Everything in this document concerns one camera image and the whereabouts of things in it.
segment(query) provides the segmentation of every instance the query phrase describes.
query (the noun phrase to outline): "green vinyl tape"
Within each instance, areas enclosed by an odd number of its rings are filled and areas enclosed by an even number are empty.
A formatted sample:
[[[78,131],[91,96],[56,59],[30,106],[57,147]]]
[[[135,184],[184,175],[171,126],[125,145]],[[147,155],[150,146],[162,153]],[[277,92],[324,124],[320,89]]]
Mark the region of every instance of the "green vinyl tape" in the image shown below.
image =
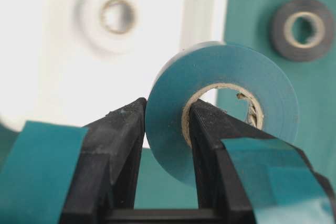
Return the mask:
[[[26,123],[0,173],[0,223],[58,223],[86,132]]]
[[[279,139],[222,142],[258,224],[334,223],[327,195],[292,146]]]
[[[297,135],[295,92],[267,57],[221,42],[204,42],[183,51],[159,73],[148,98],[145,124],[157,161],[175,178],[193,186],[192,151],[182,135],[182,112],[190,97],[213,83],[232,83],[253,94],[264,114],[264,131],[286,141]]]

